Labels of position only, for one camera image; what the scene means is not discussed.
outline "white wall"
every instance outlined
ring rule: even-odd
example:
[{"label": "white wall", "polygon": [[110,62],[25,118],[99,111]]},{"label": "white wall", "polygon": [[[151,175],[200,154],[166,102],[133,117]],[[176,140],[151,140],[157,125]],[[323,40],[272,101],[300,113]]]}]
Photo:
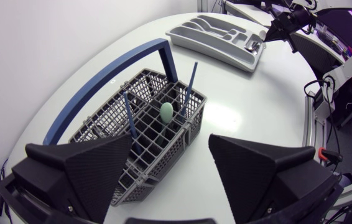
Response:
[{"label": "white wall", "polygon": [[0,0],[0,168],[50,95],[100,50],[196,0]]}]

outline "gray plastic basket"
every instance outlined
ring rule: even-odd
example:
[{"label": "gray plastic basket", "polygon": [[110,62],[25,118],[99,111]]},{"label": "gray plastic basket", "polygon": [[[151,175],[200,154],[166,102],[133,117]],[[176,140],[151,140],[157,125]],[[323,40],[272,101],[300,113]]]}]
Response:
[{"label": "gray plastic basket", "polygon": [[[89,141],[128,132],[130,127],[123,93],[129,92],[138,137],[133,141],[115,189],[113,206],[145,199],[199,133],[206,97],[193,89],[185,116],[182,116],[187,87],[180,81],[168,82],[166,75],[143,69],[88,117],[70,139],[70,142]],[[174,116],[166,125],[159,116],[160,107],[165,102],[174,108]],[[137,153],[136,144],[140,145],[141,154]]]}]

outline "black cable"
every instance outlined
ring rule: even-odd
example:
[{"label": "black cable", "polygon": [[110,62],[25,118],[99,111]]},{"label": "black cable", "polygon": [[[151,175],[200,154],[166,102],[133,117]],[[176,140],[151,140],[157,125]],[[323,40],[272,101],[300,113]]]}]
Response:
[{"label": "black cable", "polygon": [[211,12],[213,12],[213,9],[215,8],[215,5],[216,5],[217,2],[218,2],[218,0],[216,0],[215,3],[213,4]]},{"label": "black cable", "polygon": [[[328,109],[330,110],[330,118],[331,118],[331,125],[333,126],[333,116],[332,116],[332,110],[331,110],[331,103],[330,103],[330,96],[328,94],[328,88],[329,85],[327,86],[327,103],[328,103]],[[335,138],[336,138],[336,145],[338,146],[338,153],[340,154],[340,146],[339,146],[339,139],[338,139],[338,134],[336,133],[336,128],[333,128],[333,132],[335,133]]]},{"label": "black cable", "polygon": [[341,209],[339,209],[325,224],[329,224],[333,221],[335,221],[337,218],[339,218],[341,215],[343,215],[344,213],[346,213],[347,210],[349,210],[350,208],[345,206],[342,207]]},{"label": "black cable", "polygon": [[338,164],[335,165],[335,168],[333,168],[332,174],[336,171],[336,168],[338,167]]},{"label": "black cable", "polygon": [[311,84],[314,84],[314,83],[323,84],[323,83],[325,83],[325,82],[326,82],[326,81],[324,81],[324,80],[314,80],[314,81],[311,81],[311,82],[309,82],[308,84],[306,84],[306,85],[304,86],[304,88],[303,88],[303,90],[304,90],[306,96],[307,96],[307,97],[310,97],[310,98],[313,98],[313,100],[314,100],[314,102],[315,102],[314,96],[310,96],[310,95],[306,92],[306,88],[307,88],[308,86],[310,86]]},{"label": "black cable", "polygon": [[1,174],[0,174],[0,181],[4,179],[5,173],[4,173],[4,166],[6,165],[7,161],[9,160],[9,158],[7,158],[4,162],[3,165],[1,167]]},{"label": "black cable", "polygon": [[327,144],[328,144],[328,141],[330,141],[332,129],[333,129],[333,124],[331,124],[331,129],[330,129],[330,132],[328,133]]}]

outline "computer screen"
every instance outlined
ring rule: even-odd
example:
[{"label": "computer screen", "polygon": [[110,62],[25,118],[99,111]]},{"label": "computer screen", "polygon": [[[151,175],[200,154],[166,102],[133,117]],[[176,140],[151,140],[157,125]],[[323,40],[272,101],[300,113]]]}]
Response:
[{"label": "computer screen", "polygon": [[342,43],[352,47],[352,15],[346,10],[333,10],[322,15],[317,19],[325,24],[333,35]]}]

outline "dishwasher cutlery basket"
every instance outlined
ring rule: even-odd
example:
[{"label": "dishwasher cutlery basket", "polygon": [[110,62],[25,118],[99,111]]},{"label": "dishwasher cutlery basket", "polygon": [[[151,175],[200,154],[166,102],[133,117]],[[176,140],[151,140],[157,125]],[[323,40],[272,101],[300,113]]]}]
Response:
[{"label": "dishwasher cutlery basket", "polygon": [[[165,39],[152,40],[117,58],[86,83],[67,103],[50,127],[44,144],[56,144],[83,105],[110,79],[140,58],[158,50],[165,73],[143,69],[83,122],[70,142],[89,141],[130,131],[123,93],[137,131],[111,204],[144,200],[155,184],[177,162],[201,128],[205,96],[192,90],[184,104],[188,86],[177,80],[170,46]],[[172,120],[163,124],[159,115],[162,103],[174,108]]]}]

